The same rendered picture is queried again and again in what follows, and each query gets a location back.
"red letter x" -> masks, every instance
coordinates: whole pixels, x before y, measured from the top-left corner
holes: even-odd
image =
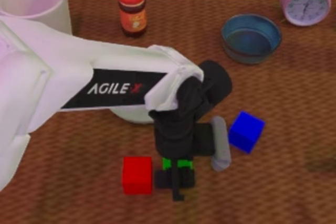
[[[142,87],[141,83],[135,83],[134,87],[131,89],[131,94],[139,93],[139,89]]]

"white cup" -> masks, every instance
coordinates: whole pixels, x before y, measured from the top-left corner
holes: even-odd
[[[68,0],[0,0],[0,15],[39,21],[72,34]]]

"wooden surface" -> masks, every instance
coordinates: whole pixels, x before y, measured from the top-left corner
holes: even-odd
[[[309,28],[281,22],[278,0],[148,0],[148,32],[125,38],[116,0],[70,0],[76,35],[147,47],[171,46],[200,63],[219,62],[232,94],[202,120],[241,110],[266,121],[253,153],[231,147],[224,172],[195,160],[196,187],[174,203],[169,191],[124,196],[122,157],[152,156],[152,126],[109,111],[59,113],[32,134],[22,164],[0,193],[1,224],[332,224],[336,223],[336,7]],[[257,13],[281,28],[283,40],[266,62],[244,66],[221,48],[219,30],[240,13]]]

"cube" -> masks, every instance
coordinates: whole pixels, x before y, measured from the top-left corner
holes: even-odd
[[[152,158],[124,157],[122,167],[122,187],[126,195],[152,193]]]
[[[264,129],[265,122],[241,111],[229,130],[229,142],[231,145],[251,153]]]

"bottle label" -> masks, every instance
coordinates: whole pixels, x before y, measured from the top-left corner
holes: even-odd
[[[121,25],[129,32],[135,33],[143,30],[147,25],[147,16],[145,9],[139,13],[129,14],[122,10],[120,11]]]

